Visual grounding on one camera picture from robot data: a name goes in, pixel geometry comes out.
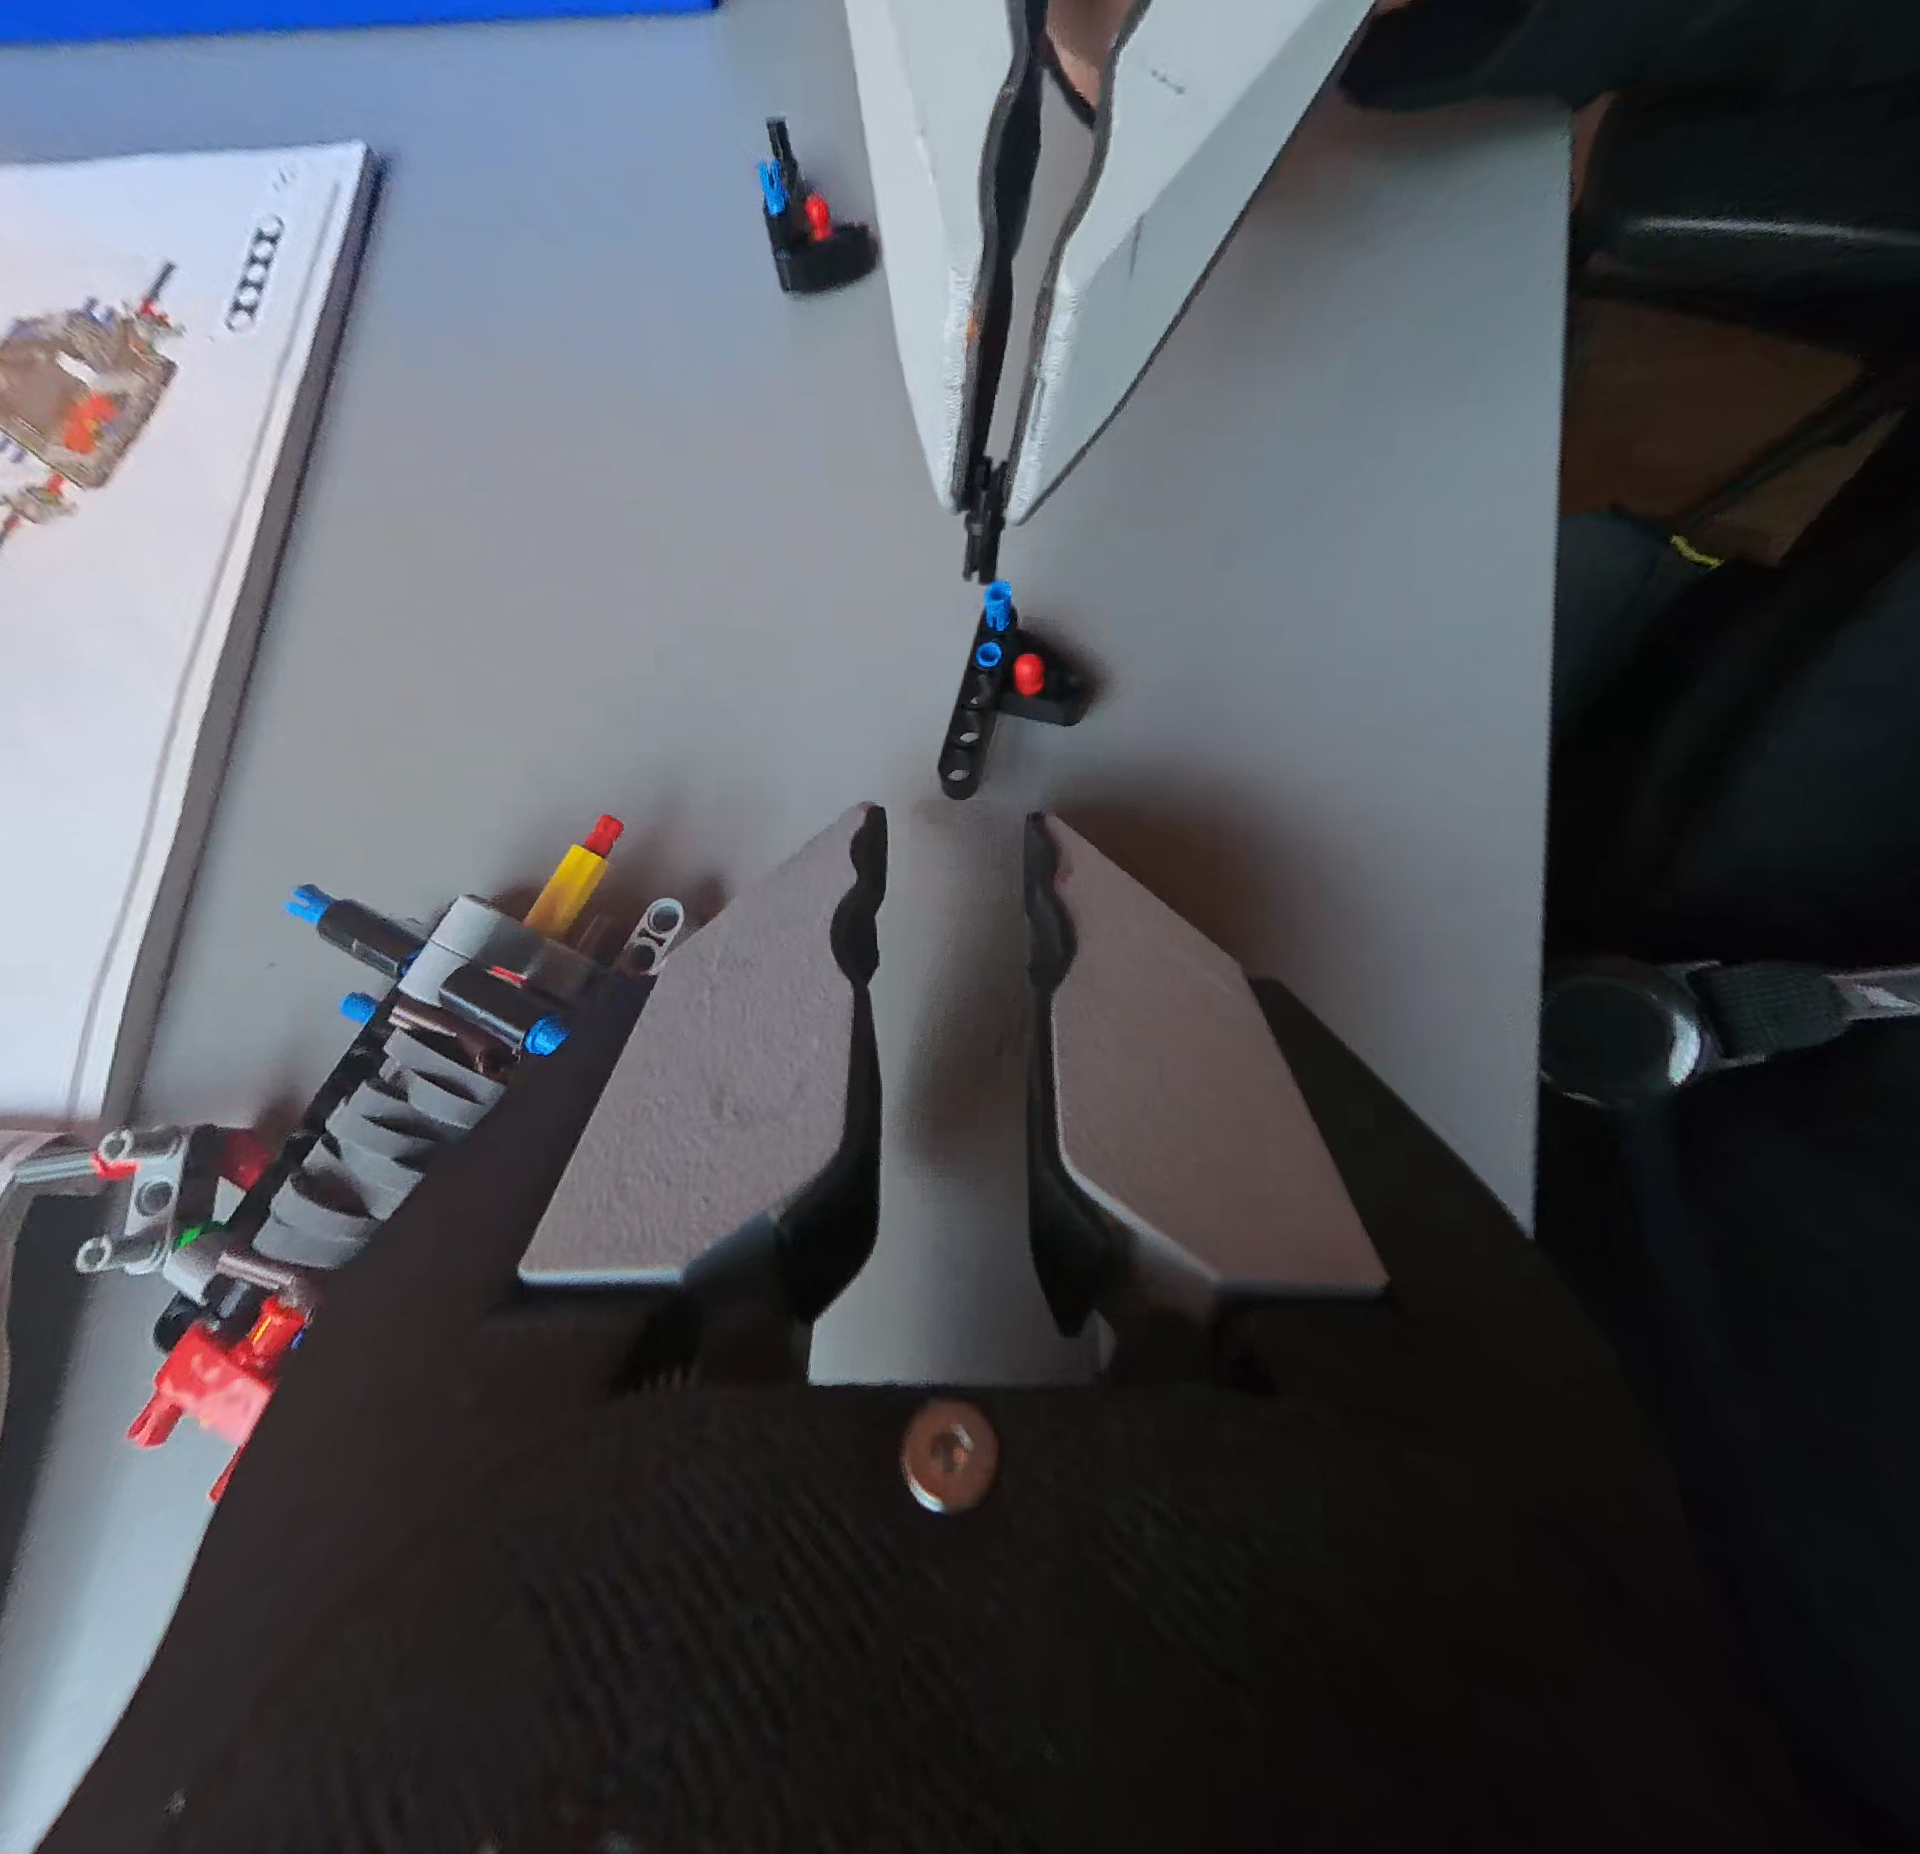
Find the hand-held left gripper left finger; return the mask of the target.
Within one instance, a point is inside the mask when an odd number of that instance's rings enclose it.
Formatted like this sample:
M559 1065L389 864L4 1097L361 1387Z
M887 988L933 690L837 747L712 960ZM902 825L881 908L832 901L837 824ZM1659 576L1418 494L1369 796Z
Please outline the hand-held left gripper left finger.
M531 1231L528 1289L818 1320L877 1242L887 816L846 810L672 949Z

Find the person's right forearm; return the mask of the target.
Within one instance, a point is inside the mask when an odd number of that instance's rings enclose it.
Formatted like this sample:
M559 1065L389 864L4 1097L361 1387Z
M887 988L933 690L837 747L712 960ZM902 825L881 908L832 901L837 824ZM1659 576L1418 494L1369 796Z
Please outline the person's right forearm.
M1754 100L1909 84L1918 0L1412 0L1375 9L1339 89L1375 111L1603 94Z

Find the lego instruction booklet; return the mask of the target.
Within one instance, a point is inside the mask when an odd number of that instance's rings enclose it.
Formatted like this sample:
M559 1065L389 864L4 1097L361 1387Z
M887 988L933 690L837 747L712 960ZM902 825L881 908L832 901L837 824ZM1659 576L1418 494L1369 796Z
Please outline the lego instruction booklet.
M361 142L2 178L2 1110L126 1110L317 436Z

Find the black office chair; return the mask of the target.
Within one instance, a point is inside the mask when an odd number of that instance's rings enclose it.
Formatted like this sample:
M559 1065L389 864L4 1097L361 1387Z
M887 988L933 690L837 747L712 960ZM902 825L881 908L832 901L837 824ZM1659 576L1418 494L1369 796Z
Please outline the black office chair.
M1788 305L1913 296L1918 229L1823 213L1628 211L1582 229L1574 271L1637 298Z

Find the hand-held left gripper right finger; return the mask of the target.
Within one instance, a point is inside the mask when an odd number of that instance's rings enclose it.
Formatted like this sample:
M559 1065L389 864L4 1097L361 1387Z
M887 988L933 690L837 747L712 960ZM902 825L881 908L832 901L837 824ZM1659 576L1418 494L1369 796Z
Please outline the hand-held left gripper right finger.
M1024 820L1026 1231L1055 1328L1200 1338L1372 1301L1367 1233L1242 964L1053 812Z

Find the small black lego subassembly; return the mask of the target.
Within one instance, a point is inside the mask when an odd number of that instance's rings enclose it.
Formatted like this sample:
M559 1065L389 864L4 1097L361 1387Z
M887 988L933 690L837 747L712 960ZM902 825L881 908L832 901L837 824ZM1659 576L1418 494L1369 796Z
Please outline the small black lego subassembly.
M756 185L781 290L816 298L861 283L877 267L877 229L835 213L828 196L803 174L783 116L766 119L766 139L767 155L756 161Z
M1024 622L1009 581L990 581L938 753L941 793L965 800L980 789L1002 720L1070 729L1092 699L1090 676Z

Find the lego chassis assembly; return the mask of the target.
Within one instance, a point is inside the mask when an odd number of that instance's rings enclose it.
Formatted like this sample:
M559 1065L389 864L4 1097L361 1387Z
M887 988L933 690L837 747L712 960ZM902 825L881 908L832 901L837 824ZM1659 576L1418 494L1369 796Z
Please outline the lego chassis assembly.
M652 978L684 932L657 897L617 949L588 912L625 820L605 812L521 912L458 895L435 921L296 885L287 914L372 978L339 1001L344 1054L288 1134L269 1142L215 1121L119 1125L50 1142L23 1166L47 1183L109 1193L112 1223L76 1255L84 1276L165 1285L153 1386L128 1443L156 1449L181 1427L227 1448L219 1501L327 1285L358 1261L435 1166L464 1145L522 1072L548 1063L571 1016L614 972Z

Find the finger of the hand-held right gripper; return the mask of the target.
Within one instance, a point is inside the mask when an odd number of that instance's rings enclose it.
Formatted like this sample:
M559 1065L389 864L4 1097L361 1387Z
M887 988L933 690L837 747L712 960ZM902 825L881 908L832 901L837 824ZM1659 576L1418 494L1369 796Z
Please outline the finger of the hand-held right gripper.
M1005 515L1026 522L1162 350L1376 0L1136 0L1034 296Z
M1026 0L844 0L881 270L908 405L941 508L987 454L1013 288L1005 165L1038 137Z

